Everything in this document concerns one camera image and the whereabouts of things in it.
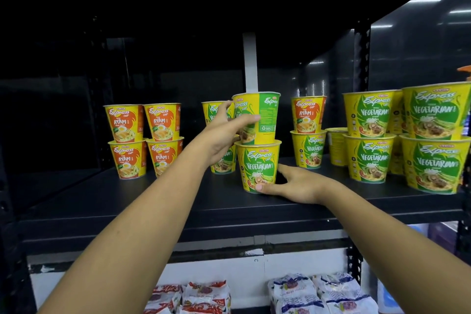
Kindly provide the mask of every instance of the black shelf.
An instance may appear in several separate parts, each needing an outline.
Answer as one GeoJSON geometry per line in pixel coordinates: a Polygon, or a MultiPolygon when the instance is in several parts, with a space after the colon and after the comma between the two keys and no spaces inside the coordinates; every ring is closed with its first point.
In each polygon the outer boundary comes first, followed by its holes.
{"type": "MultiPolygon", "coordinates": [[[[294,165],[294,159],[281,158],[280,163],[294,165]]],[[[404,223],[453,221],[463,216],[460,193],[423,193],[409,188],[404,177],[397,175],[388,175],[384,184],[359,183],[349,178],[346,168],[332,166],[328,156],[316,171],[340,181],[404,223]]],[[[142,178],[122,181],[115,169],[109,169],[31,208],[18,223],[27,254],[83,250],[155,179],[149,171],[142,178]]],[[[179,241],[342,228],[322,206],[250,194],[240,181],[239,171],[214,175],[208,170],[179,241]]]]}

